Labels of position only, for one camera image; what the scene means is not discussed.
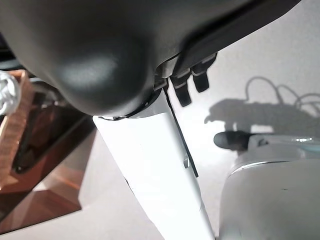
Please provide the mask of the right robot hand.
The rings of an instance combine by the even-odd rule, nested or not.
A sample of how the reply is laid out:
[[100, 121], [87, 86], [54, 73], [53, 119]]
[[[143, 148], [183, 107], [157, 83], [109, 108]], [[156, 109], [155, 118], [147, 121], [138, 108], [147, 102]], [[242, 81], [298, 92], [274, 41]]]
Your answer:
[[191, 103], [220, 50], [295, 0], [3, 0], [0, 36], [36, 77], [91, 115], [166, 240], [215, 238], [197, 169], [167, 93]]

